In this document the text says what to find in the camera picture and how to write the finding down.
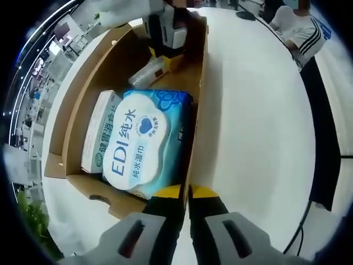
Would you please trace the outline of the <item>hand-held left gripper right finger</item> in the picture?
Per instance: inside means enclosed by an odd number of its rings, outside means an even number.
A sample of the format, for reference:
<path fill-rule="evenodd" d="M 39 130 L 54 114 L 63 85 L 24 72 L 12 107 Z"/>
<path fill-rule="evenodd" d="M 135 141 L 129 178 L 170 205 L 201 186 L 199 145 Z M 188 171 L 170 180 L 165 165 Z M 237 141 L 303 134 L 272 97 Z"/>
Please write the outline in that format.
<path fill-rule="evenodd" d="M 269 235 L 220 196 L 200 185 L 189 188 L 190 235 L 198 264 L 309 264 L 271 245 Z"/>

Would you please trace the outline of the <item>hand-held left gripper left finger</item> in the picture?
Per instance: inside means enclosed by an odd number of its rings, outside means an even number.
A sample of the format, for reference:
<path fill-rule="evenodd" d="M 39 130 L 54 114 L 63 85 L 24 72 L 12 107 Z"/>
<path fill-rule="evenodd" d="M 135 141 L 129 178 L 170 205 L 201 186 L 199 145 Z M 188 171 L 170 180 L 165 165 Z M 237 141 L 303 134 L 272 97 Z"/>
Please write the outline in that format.
<path fill-rule="evenodd" d="M 140 213 L 131 213 L 106 230 L 97 247 L 59 264 L 171 264 L 183 225 L 183 188 L 159 190 Z"/>

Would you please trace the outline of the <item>person's right hand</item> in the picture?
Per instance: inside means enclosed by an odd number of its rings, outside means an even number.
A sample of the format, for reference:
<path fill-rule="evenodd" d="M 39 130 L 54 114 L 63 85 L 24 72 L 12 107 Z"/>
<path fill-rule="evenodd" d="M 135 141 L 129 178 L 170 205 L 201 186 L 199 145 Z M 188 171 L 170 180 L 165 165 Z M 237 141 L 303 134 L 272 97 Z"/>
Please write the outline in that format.
<path fill-rule="evenodd" d="M 197 11 L 186 8 L 175 9 L 175 26 L 186 28 L 187 35 L 183 46 L 184 56 L 187 60 L 196 61 L 201 57 L 205 41 L 205 22 Z"/>

